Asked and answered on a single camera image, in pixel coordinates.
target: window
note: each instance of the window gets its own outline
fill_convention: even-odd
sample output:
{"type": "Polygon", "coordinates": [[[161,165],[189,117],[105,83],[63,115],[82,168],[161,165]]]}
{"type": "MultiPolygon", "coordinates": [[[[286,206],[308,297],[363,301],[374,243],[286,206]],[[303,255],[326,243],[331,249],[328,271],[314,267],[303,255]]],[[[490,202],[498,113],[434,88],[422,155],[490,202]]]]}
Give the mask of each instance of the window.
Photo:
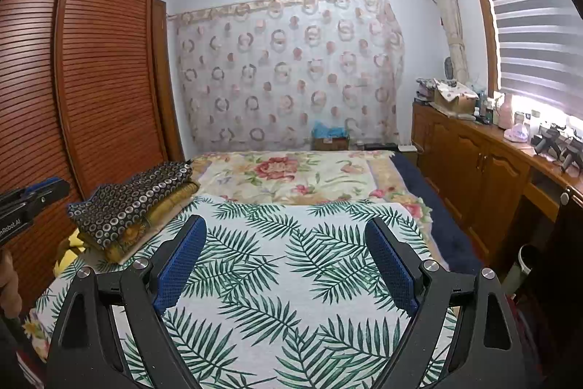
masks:
{"type": "Polygon", "coordinates": [[[571,0],[480,0],[489,93],[500,89],[583,117],[583,20],[571,0]]]}

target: bedspread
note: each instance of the bedspread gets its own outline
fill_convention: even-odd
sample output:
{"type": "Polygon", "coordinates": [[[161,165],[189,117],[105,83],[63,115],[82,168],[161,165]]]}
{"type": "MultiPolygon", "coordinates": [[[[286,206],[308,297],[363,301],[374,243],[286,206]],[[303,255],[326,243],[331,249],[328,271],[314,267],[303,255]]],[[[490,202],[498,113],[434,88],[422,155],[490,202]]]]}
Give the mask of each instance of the bedspread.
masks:
{"type": "MultiPolygon", "coordinates": [[[[409,317],[395,307],[366,249],[364,225],[381,217],[422,259],[431,257],[401,204],[363,199],[249,205],[197,195],[135,257],[151,257],[192,214],[206,221],[206,244],[178,304],[163,321],[203,388],[372,385],[409,317]]],[[[85,252],[38,300],[42,327],[49,334],[54,329],[69,284],[82,266],[107,272],[129,264],[108,264],[93,250],[85,252]]],[[[125,314],[115,307],[114,315],[134,378],[150,384],[125,314]]],[[[422,385],[439,375],[455,322],[448,310],[422,385]]]]}
{"type": "Polygon", "coordinates": [[[192,176],[200,183],[200,194],[238,203],[400,203],[415,219],[434,258],[448,268],[431,237],[431,209],[407,190],[393,155],[386,150],[209,153],[193,159],[192,176]]]}

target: human hand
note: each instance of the human hand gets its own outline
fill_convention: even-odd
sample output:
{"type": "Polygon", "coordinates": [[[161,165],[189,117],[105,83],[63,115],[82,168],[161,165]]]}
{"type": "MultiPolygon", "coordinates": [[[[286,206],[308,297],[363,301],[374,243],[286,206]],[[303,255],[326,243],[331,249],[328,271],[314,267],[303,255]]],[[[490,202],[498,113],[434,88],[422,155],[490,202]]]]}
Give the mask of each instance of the human hand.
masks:
{"type": "Polygon", "coordinates": [[[17,318],[22,310],[18,274],[12,266],[12,255],[3,249],[0,249],[0,308],[6,318],[17,318]]]}

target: louvered wooden panel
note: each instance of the louvered wooden panel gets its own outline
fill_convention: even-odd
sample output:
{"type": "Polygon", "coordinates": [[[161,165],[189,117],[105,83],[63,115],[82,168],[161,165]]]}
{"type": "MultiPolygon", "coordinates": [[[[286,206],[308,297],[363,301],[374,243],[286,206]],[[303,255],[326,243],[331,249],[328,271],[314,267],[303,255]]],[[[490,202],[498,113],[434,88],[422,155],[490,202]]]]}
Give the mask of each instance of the louvered wooden panel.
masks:
{"type": "Polygon", "coordinates": [[[86,196],[164,160],[149,9],[149,0],[66,0],[60,104],[86,196]]]}
{"type": "Polygon", "coordinates": [[[74,231],[65,204],[80,199],[54,101],[51,64],[56,0],[0,0],[0,191],[50,176],[71,184],[32,228],[11,240],[25,308],[53,279],[59,242],[74,231]]]}

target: wooden wardrobe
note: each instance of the wooden wardrobe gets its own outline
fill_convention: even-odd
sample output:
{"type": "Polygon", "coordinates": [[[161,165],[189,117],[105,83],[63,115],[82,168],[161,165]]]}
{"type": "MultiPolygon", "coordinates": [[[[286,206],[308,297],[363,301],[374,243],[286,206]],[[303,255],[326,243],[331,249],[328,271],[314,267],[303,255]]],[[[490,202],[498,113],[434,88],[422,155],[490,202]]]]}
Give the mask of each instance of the wooden wardrobe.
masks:
{"type": "Polygon", "coordinates": [[[75,229],[67,203],[168,160],[167,150],[182,158],[153,2],[0,0],[0,192],[51,176],[71,184],[8,244],[25,308],[75,229]]]}

